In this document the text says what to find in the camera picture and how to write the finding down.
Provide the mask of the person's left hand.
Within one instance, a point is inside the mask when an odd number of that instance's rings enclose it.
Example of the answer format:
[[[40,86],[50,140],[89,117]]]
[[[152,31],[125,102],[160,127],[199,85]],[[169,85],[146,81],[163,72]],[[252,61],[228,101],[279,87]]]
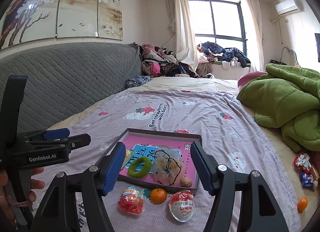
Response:
[[[29,190],[26,196],[23,186],[20,185],[21,182],[18,182],[16,177],[13,181],[11,180],[13,176],[15,176],[13,172],[7,174],[5,170],[1,170],[1,210],[7,218],[8,223],[15,227],[16,215],[13,206],[16,203],[35,202],[37,196],[34,189],[43,189],[45,183],[38,179],[28,179]]]

